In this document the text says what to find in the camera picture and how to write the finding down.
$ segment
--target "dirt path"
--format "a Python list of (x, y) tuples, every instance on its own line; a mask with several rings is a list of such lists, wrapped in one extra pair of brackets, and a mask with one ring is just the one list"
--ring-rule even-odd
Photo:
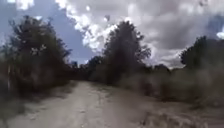
[(175, 127), (185, 123), (186, 127), (180, 128), (191, 128), (195, 122), (187, 116), (177, 116), (175, 107), (158, 106), (152, 99), (128, 91), (102, 89), (85, 82), (67, 97), (44, 100), (31, 105), (31, 109), (32, 112), (11, 119), (9, 128), (168, 128), (167, 122)]

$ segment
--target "white cloud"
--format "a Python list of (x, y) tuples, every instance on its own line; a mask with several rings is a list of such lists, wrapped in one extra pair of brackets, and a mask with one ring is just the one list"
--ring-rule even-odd
[(177, 51), (204, 35), (210, 18), (224, 12), (220, 4), (224, 0), (55, 1), (74, 19), (75, 29), (84, 33), (83, 43), (90, 48), (101, 50), (114, 24), (129, 20), (145, 35), (144, 43), (150, 44), (157, 62), (178, 58)]
[(35, 16), (34, 18), (36, 18), (37, 20), (42, 19), (42, 16)]
[(8, 3), (16, 4), (17, 9), (27, 10), (34, 6), (34, 0), (7, 0)]

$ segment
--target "sky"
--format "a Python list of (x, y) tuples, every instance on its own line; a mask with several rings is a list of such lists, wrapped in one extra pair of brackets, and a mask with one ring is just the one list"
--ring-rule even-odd
[(23, 15), (53, 19), (58, 36), (85, 63), (102, 51), (108, 33), (128, 20), (145, 35), (152, 50), (146, 62), (181, 66), (179, 55), (197, 37), (224, 39), (224, 0), (0, 0), (0, 41), (10, 34), (8, 21)]

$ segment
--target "dry grass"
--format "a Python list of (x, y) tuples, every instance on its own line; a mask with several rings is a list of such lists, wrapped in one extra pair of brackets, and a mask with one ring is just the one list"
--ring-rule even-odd
[(165, 112), (147, 112), (141, 122), (143, 128), (208, 128), (206, 123)]

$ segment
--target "roadside vegetation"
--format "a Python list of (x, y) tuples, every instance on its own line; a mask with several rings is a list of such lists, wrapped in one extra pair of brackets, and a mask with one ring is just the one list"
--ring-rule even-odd
[(51, 22), (24, 16), (10, 21), (12, 34), (0, 47), (0, 105), (5, 99), (47, 93), (70, 80), (102, 83), (137, 91), (161, 101), (192, 104), (193, 108), (224, 105), (224, 41), (199, 37), (180, 54), (183, 68), (145, 60), (151, 51), (130, 22), (120, 22), (100, 56), (87, 64), (70, 62), (71, 50), (57, 37)]

